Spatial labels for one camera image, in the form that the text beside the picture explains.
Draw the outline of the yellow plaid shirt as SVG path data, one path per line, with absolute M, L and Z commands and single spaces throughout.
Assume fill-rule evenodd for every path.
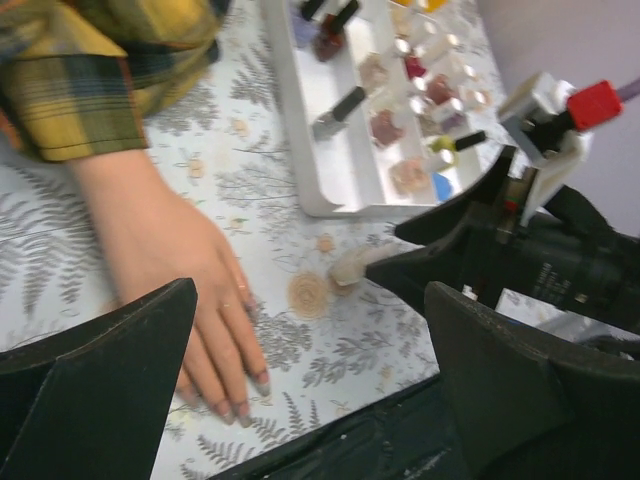
M 4 1 L 1 131 L 45 162 L 147 146 L 218 60 L 228 1 Z

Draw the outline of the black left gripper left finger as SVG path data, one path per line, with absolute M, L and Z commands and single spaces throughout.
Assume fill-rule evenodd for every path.
M 2 353 L 2 478 L 149 478 L 196 303 L 175 280 Z

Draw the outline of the clear nail polish bottle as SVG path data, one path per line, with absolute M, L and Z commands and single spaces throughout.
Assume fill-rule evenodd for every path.
M 378 261 L 390 258 L 399 251 L 397 245 L 363 245 L 345 252 L 329 270 L 330 278 L 339 286 L 354 285 L 365 278 L 366 268 Z

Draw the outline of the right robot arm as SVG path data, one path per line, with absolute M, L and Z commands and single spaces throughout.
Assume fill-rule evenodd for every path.
M 496 313 L 505 290 L 638 332 L 638 239 L 570 187 L 526 219 L 539 174 L 511 177 L 515 153 L 504 147 L 467 191 L 398 225 L 396 237 L 415 250 L 374 262 L 367 279 L 424 315 L 439 354 L 456 342 L 492 347 L 534 334 Z

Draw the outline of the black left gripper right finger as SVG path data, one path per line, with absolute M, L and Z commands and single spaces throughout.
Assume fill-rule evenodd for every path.
M 433 282 L 425 318 L 477 479 L 636 479 L 639 364 Z

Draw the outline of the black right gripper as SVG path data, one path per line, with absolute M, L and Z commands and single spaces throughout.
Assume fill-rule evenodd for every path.
M 427 286 L 442 283 L 459 293 L 470 286 L 490 308 L 511 290 L 623 328 L 624 235 L 569 187 L 521 225 L 521 200 L 503 190 L 515 155 L 515 146 L 504 145 L 468 189 L 398 224 L 396 238 L 426 246 L 374 262 L 365 277 L 421 316 Z M 437 241 L 460 221 L 463 239 Z

